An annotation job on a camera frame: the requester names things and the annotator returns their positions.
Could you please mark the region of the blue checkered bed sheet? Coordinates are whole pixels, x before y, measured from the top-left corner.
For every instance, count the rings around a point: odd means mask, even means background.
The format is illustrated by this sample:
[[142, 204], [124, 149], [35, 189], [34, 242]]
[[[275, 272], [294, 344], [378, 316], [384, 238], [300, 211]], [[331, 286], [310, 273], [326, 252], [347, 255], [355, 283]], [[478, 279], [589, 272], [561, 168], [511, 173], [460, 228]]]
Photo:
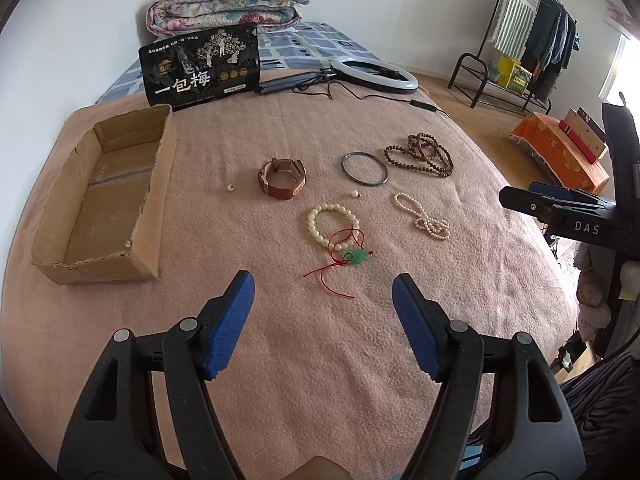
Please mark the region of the blue checkered bed sheet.
[[378, 58], [344, 32], [317, 22], [259, 34], [258, 50], [262, 70], [318, 70], [343, 55]]

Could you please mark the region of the black snack bag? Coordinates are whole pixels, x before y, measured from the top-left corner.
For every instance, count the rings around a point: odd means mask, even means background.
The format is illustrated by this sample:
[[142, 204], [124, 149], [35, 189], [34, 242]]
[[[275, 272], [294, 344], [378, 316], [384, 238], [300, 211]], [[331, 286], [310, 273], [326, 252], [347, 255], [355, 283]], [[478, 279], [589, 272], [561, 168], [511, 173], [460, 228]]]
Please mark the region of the black snack bag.
[[150, 105], [173, 110], [253, 91], [260, 81], [257, 26], [253, 23], [189, 32], [138, 51]]

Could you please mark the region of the open cardboard box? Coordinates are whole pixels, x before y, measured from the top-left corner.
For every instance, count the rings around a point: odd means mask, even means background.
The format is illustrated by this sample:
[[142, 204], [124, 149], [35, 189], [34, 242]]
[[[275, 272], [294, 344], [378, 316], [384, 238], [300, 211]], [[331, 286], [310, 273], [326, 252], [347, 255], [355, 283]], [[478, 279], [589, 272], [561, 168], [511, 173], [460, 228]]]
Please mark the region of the open cardboard box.
[[97, 122], [54, 182], [32, 264], [59, 285], [156, 280], [177, 141], [167, 104]]

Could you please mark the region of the black clothes rack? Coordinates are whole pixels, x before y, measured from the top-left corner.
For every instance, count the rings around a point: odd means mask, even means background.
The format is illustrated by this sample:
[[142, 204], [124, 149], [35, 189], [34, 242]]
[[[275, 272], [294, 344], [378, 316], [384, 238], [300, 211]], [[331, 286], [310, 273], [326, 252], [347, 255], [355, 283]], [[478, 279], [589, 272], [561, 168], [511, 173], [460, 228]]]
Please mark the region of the black clothes rack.
[[577, 21], [560, 0], [496, 0], [480, 46], [459, 56], [448, 87], [472, 108], [548, 114], [556, 82], [579, 48]]

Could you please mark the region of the yellow box on rack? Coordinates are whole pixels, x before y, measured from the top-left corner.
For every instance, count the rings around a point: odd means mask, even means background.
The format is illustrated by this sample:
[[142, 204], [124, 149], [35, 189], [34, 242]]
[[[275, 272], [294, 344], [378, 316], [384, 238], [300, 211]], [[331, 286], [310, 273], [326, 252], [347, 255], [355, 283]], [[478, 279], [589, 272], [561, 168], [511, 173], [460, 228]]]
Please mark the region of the yellow box on rack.
[[518, 61], [501, 55], [498, 62], [498, 85], [521, 96], [529, 85], [533, 74], [526, 70]]

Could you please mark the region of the striped hanging towel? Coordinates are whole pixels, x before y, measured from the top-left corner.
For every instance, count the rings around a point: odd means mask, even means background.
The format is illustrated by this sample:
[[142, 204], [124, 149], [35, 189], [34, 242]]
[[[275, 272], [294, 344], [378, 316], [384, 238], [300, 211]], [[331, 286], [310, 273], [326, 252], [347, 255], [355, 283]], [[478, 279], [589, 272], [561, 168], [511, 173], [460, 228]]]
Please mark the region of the striped hanging towel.
[[489, 34], [489, 41], [497, 51], [514, 60], [522, 56], [539, 3], [540, 0], [498, 1], [497, 14]]

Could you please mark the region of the blue bangle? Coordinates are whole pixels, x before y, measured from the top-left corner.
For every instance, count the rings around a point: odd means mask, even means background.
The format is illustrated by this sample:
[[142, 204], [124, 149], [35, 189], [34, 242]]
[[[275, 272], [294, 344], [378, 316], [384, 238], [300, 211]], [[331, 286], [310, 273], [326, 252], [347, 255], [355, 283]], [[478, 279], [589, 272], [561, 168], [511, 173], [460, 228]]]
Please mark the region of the blue bangle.
[[377, 188], [388, 182], [388, 169], [384, 162], [367, 152], [350, 152], [341, 159], [343, 174], [352, 182], [366, 188]]

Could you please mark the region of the dark hanging clothes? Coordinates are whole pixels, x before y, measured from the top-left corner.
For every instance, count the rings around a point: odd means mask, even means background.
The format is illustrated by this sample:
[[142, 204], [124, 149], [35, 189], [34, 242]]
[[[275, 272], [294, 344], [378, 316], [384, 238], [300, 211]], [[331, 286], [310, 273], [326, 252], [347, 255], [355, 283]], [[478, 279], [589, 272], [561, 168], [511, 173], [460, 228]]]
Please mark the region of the dark hanging clothes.
[[540, 0], [521, 57], [521, 66], [532, 74], [527, 90], [535, 99], [550, 99], [572, 53], [579, 50], [579, 43], [576, 21], [564, 6], [558, 0]]

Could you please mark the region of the pink blanket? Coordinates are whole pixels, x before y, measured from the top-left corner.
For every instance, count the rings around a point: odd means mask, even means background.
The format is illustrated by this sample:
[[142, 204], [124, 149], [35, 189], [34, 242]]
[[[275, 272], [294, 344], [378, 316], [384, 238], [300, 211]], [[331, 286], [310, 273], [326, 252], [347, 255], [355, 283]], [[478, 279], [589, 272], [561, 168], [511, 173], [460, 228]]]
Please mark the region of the pink blanket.
[[[254, 275], [255, 301], [229, 365], [208, 390], [247, 478], [279, 479], [311, 457], [356, 479], [400, 474], [438, 387], [420, 371], [392, 303], [408, 273], [450, 318], [482, 334], [530, 333], [550, 356], [572, 331], [572, 285], [533, 219], [503, 209], [506, 181], [449, 118], [381, 99], [242, 93], [182, 110], [167, 189], [160, 276], [60, 286], [32, 264], [44, 205], [80, 138], [145, 107], [142, 94], [76, 110], [60, 125], [15, 233], [2, 301], [6, 395], [32, 445], [56, 460], [78, 396], [111, 336], [168, 330]], [[341, 168], [350, 152], [384, 162], [366, 188]], [[304, 188], [265, 195], [258, 170], [300, 159]], [[232, 193], [227, 185], [234, 184]], [[358, 190], [360, 197], [350, 196]], [[374, 251], [331, 269], [329, 238], [350, 226]]]

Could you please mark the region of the red strap wristwatch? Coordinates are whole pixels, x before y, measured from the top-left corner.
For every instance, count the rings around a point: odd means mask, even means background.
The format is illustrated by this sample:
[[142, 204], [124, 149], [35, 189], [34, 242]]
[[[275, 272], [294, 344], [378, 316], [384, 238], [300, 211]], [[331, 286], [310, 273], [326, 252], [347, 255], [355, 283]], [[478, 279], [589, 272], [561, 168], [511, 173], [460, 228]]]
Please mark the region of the red strap wristwatch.
[[272, 158], [258, 170], [262, 192], [277, 200], [292, 200], [306, 185], [307, 171], [300, 159]]

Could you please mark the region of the folded floral quilt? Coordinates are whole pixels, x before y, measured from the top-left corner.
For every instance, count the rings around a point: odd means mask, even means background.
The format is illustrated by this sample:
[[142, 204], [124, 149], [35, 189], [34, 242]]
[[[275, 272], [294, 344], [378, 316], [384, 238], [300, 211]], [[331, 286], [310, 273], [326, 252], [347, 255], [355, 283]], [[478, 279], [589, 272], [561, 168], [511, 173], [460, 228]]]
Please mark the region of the folded floral quilt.
[[204, 29], [253, 23], [268, 34], [302, 20], [301, 6], [310, 0], [156, 0], [145, 13], [146, 29], [167, 38]]

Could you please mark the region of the brown and red boxes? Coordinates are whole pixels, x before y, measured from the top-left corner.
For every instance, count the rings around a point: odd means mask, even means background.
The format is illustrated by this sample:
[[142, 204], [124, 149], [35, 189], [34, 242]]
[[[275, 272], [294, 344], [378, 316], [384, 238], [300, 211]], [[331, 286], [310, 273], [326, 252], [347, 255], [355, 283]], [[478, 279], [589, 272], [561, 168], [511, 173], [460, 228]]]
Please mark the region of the brown and red boxes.
[[570, 108], [559, 126], [590, 164], [600, 160], [608, 151], [604, 130], [581, 107], [578, 110]]

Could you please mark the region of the green jade red-string pendant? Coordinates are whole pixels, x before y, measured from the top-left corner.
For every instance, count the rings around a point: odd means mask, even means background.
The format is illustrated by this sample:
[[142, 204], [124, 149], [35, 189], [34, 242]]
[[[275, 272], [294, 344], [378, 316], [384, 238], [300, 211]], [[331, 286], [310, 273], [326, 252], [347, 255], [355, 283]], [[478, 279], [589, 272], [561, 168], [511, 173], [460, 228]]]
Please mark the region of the green jade red-string pendant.
[[374, 251], [364, 246], [365, 241], [366, 237], [363, 230], [353, 226], [335, 232], [326, 245], [326, 252], [331, 262], [325, 266], [320, 266], [320, 268], [308, 271], [304, 274], [304, 278], [318, 275], [320, 284], [327, 292], [344, 299], [354, 299], [354, 295], [339, 292], [331, 287], [326, 281], [326, 272], [331, 269], [346, 268], [346, 266], [359, 266], [361, 263], [371, 260], [374, 256]]

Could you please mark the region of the orange floral cloth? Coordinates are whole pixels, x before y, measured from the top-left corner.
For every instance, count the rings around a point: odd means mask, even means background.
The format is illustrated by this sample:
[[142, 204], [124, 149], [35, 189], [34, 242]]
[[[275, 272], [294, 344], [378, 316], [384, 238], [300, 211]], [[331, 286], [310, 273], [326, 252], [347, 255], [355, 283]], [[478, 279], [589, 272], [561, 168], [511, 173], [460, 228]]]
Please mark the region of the orange floral cloth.
[[600, 162], [588, 162], [582, 151], [561, 130], [559, 119], [545, 114], [529, 114], [515, 126], [510, 137], [515, 142], [525, 143], [564, 188], [601, 195], [610, 180]]

